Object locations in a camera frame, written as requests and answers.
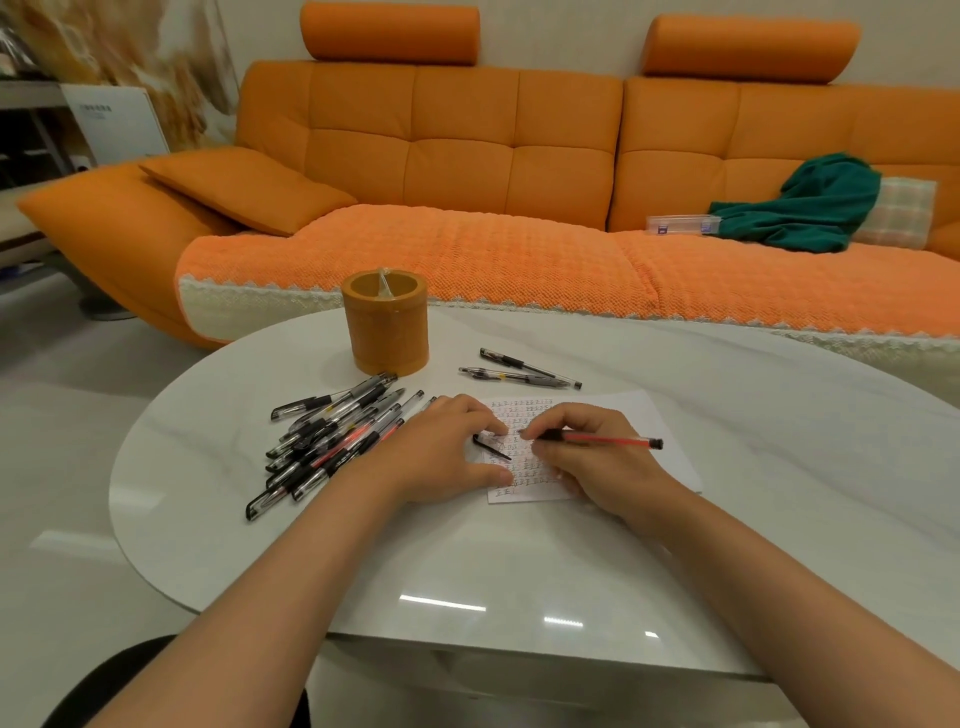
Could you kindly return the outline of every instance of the green jacket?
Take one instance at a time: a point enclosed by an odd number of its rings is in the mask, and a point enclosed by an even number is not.
[[[767,203],[712,203],[717,237],[808,253],[840,253],[876,204],[880,174],[839,153],[805,161]]]

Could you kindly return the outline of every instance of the orange sofa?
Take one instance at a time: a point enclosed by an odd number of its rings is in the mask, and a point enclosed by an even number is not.
[[[339,305],[342,278],[381,265],[425,275],[437,303],[817,343],[960,334],[960,92],[831,85],[852,24],[661,16],[626,82],[474,67],[473,8],[308,4],[301,28],[317,60],[251,67],[236,144],[297,189],[320,183],[320,212],[270,188],[265,214],[284,220],[249,219],[272,176],[238,174],[230,150],[229,171],[214,152],[102,168],[22,209],[119,303],[207,346]],[[939,183],[927,250],[644,232],[648,215],[775,198],[803,160],[838,151]]]

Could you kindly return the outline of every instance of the clear plastic box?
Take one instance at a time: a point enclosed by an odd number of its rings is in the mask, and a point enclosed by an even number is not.
[[[647,218],[647,232],[653,235],[715,235],[720,231],[716,215],[651,215]]]

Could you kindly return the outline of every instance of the wall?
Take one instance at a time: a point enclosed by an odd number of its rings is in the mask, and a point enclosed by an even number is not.
[[[219,0],[240,77],[256,59],[307,58],[301,0]],[[956,0],[456,0],[480,8],[481,62],[630,76],[661,12],[844,18],[863,40],[843,81],[960,86]]]

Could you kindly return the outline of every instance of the hand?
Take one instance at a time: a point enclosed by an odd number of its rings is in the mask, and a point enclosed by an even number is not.
[[[570,427],[606,437],[637,437],[622,413],[568,402],[543,412],[520,433],[535,440],[551,427]],[[605,511],[635,531],[646,532],[657,496],[684,486],[665,471],[650,451],[622,445],[574,445],[535,440],[533,453],[560,471],[567,486],[582,490]]]
[[[390,484],[404,502],[434,502],[478,488],[510,485],[514,475],[499,465],[468,463],[464,442],[487,430],[507,434],[490,408],[467,395],[439,397],[386,441],[347,468]]]

